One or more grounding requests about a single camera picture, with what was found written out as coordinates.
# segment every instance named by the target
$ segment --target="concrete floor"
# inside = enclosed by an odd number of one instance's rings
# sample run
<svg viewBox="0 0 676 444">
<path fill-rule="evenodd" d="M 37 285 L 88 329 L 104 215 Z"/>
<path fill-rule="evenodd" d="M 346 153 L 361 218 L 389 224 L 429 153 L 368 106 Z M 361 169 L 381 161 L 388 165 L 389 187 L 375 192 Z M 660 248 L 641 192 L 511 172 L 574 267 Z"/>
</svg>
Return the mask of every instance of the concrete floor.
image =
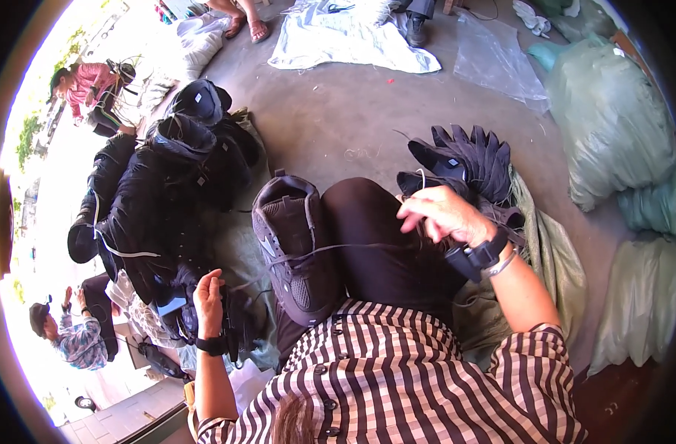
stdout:
<svg viewBox="0 0 676 444">
<path fill-rule="evenodd" d="M 511 8 L 498 0 L 499 20 L 519 30 L 521 48 L 541 41 Z M 458 79 L 453 74 L 457 50 L 457 17 L 442 14 L 442 0 L 427 22 L 425 47 L 442 64 L 433 75 L 414 75 L 372 65 L 327 63 L 303 73 L 277 70 L 266 64 L 279 36 L 278 13 L 292 0 L 258 5 L 272 36 L 252 45 L 248 27 L 225 46 L 203 76 L 225 88 L 233 108 L 247 106 L 269 155 L 270 169 L 285 168 L 324 191 L 344 178 L 364 176 L 391 192 L 395 177 L 419 168 L 407 149 L 409 137 L 431 140 L 430 127 L 455 123 L 467 132 L 478 124 L 511 145 L 511 160 L 523 176 L 538 208 L 567 230 L 588 277 L 589 301 L 580 336 L 570 350 L 575 371 L 590 361 L 592 341 L 607 290 L 609 266 L 616 247 L 628 232 L 616 202 L 583 214 L 568 198 L 568 170 L 557 125 L 548 113 L 540 116 L 500 93 Z M 493 4 L 467 0 L 475 12 L 492 17 Z M 555 31 L 552 41 L 565 43 Z M 537 66 L 538 75 L 543 70 Z"/>
</svg>

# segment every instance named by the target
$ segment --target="brown sandal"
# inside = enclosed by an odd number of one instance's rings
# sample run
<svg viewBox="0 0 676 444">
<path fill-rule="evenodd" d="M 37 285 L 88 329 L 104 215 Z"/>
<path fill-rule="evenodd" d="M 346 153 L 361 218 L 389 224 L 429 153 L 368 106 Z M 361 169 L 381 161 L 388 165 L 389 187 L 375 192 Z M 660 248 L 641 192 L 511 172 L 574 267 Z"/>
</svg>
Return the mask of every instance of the brown sandal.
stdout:
<svg viewBox="0 0 676 444">
<path fill-rule="evenodd" d="M 227 40 L 235 38 L 239 31 L 242 30 L 244 24 L 247 22 L 247 16 L 240 18 L 232 18 L 232 24 L 229 26 L 229 29 L 224 32 L 224 36 L 227 37 Z"/>
<path fill-rule="evenodd" d="M 262 37 L 257 37 L 254 38 L 257 34 L 261 33 L 263 28 L 264 35 Z M 271 35 L 271 31 L 269 31 L 269 27 L 266 25 L 266 23 L 262 22 L 261 20 L 253 21 L 249 23 L 249 32 L 251 33 L 251 42 L 252 43 L 259 43 L 264 40 L 266 40 L 267 37 Z"/>
</svg>

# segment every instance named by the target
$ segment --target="black wristwatch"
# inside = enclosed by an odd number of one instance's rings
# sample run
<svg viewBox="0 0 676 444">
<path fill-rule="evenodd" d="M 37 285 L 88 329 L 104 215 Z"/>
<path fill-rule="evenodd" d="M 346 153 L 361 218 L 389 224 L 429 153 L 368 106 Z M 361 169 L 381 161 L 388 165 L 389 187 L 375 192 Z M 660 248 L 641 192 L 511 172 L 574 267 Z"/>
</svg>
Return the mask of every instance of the black wristwatch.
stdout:
<svg viewBox="0 0 676 444">
<path fill-rule="evenodd" d="M 466 278 L 478 283 L 481 282 L 481 271 L 499 262 L 499 255 L 508 242 L 508 232 L 499 227 L 490 241 L 485 241 L 474 248 L 462 243 L 451 248 L 445 254 L 445 259 Z"/>
<path fill-rule="evenodd" d="M 207 339 L 197 338 L 195 345 L 198 349 L 207 352 L 210 356 L 220 356 L 229 351 L 229 347 L 227 347 L 227 336 L 208 337 Z"/>
</svg>

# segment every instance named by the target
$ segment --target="silver bracelet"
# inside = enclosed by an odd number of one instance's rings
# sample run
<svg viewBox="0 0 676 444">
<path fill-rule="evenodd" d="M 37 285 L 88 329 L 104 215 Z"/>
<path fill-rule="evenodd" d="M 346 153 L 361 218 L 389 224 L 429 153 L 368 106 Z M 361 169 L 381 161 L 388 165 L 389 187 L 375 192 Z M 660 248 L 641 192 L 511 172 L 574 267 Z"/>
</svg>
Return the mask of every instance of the silver bracelet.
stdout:
<svg viewBox="0 0 676 444">
<path fill-rule="evenodd" d="M 509 263 L 511 263 L 511 261 L 513 261 L 513 258 L 516 257 L 517 254 L 518 254 L 518 247 L 514 245 L 513 251 L 503 262 L 497 263 L 493 267 L 485 269 L 484 271 L 482 271 L 482 275 L 486 278 L 492 278 L 495 275 L 497 275 L 498 273 L 501 273 L 503 271 L 503 269 L 505 269 L 509 265 Z"/>
</svg>

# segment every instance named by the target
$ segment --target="person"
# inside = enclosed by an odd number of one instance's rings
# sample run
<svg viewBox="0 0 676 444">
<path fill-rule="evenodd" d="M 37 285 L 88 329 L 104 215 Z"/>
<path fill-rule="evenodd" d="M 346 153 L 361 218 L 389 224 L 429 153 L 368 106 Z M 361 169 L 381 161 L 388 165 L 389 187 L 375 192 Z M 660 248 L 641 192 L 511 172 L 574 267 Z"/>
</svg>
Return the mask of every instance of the person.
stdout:
<svg viewBox="0 0 676 444">
<path fill-rule="evenodd" d="M 222 11 L 232 17 L 232 23 L 229 29 L 224 33 L 227 38 L 234 38 L 242 30 L 244 24 L 249 22 L 249 33 L 251 34 L 251 42 L 259 43 L 266 40 L 271 34 L 266 27 L 266 23 L 262 22 L 259 13 L 254 6 L 254 0 L 237 0 L 245 12 L 240 11 L 230 0 L 209 0 L 205 5 L 208 8 Z"/>
<path fill-rule="evenodd" d="M 413 48 L 422 48 L 427 40 L 422 28 L 425 20 L 431 20 L 434 16 L 436 0 L 400 0 L 396 13 L 407 12 L 407 36 L 405 40 Z"/>
<path fill-rule="evenodd" d="M 84 316 L 81 324 L 71 324 L 71 295 L 67 287 L 61 305 L 60 326 L 49 314 L 49 302 L 33 303 L 30 307 L 31 329 L 37 336 L 49 340 L 62 360 L 77 369 L 98 370 L 113 361 L 118 353 L 116 333 L 113 331 L 111 300 L 105 294 L 108 276 L 104 273 L 86 279 L 76 292 L 76 303 Z"/>
<path fill-rule="evenodd" d="M 55 96 L 66 99 L 75 126 L 84 120 L 81 115 L 83 105 L 89 110 L 88 122 L 99 136 L 112 137 L 119 131 L 135 134 L 134 127 L 122 124 L 113 113 L 113 105 L 123 86 L 120 75 L 112 73 L 105 63 L 75 63 L 54 73 L 47 103 Z"/>
<path fill-rule="evenodd" d="M 461 360 L 451 299 L 433 291 L 448 277 L 419 263 L 426 253 L 443 260 L 432 247 L 448 236 L 471 247 L 495 244 L 491 221 L 443 186 L 401 203 L 375 182 L 353 178 L 320 202 L 334 244 L 394 247 L 333 250 L 350 297 L 324 322 L 303 327 L 277 307 L 278 349 L 289 359 L 241 415 L 222 356 L 198 350 L 198 442 L 585 439 L 558 312 L 513 245 L 506 243 L 489 268 L 513 334 L 493 352 L 487 372 Z M 194 293 L 202 340 L 220 334 L 220 275 L 204 276 Z"/>
</svg>

